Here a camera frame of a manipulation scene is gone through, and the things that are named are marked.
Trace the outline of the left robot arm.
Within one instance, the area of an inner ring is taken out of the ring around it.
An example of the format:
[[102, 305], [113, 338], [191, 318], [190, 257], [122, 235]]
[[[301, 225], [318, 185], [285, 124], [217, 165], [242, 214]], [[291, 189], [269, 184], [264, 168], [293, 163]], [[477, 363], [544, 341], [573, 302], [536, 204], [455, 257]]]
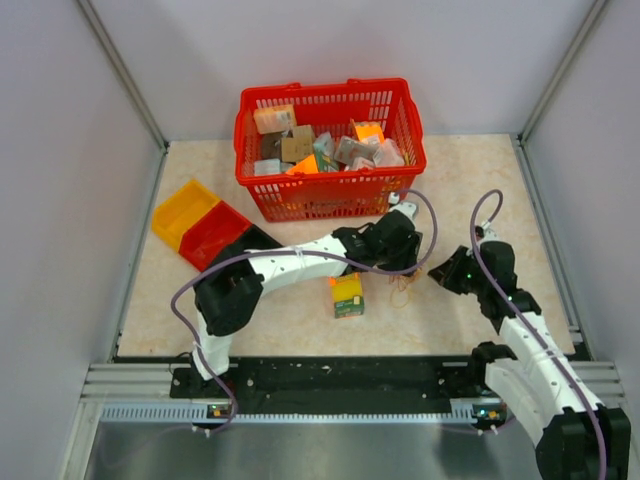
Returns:
[[213, 262], [219, 269], [194, 286], [199, 335], [194, 387], [209, 397], [224, 390], [233, 335], [248, 325], [266, 294], [352, 272], [411, 275], [422, 240], [417, 212], [415, 203], [402, 201], [375, 223], [341, 227], [308, 243], [282, 246], [258, 233], [223, 250]]

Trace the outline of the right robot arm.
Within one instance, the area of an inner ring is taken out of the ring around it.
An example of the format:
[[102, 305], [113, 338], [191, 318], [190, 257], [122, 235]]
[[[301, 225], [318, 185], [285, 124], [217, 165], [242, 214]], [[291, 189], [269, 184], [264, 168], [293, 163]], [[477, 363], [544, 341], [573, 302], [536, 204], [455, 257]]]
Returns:
[[506, 403], [533, 443], [541, 477], [628, 478], [629, 418], [606, 407], [556, 345], [540, 306], [517, 285], [512, 246], [461, 246], [428, 274], [450, 292], [475, 296], [501, 337], [473, 349], [467, 384]]

